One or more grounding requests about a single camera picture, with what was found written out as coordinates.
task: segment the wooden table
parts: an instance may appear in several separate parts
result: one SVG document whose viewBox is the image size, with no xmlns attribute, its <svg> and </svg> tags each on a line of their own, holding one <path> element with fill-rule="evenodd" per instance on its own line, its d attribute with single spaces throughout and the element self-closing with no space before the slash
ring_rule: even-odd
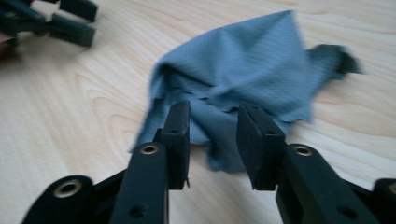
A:
<svg viewBox="0 0 396 224">
<path fill-rule="evenodd" d="M 315 147 L 343 178 L 370 188 L 396 177 L 396 2 L 96 0 L 91 49 L 22 35 L 0 62 L 0 223 L 21 222 L 53 181 L 95 183 L 124 169 L 149 102 L 154 64 L 211 29 L 293 9 L 306 47 L 345 45 L 367 76 L 332 81 L 316 97 L 313 123 L 289 143 Z M 35 3 L 50 14 L 57 7 Z M 245 174 L 212 172 L 191 153 L 191 188 L 170 193 L 171 223 L 281 223 L 275 194 Z"/>
</svg>

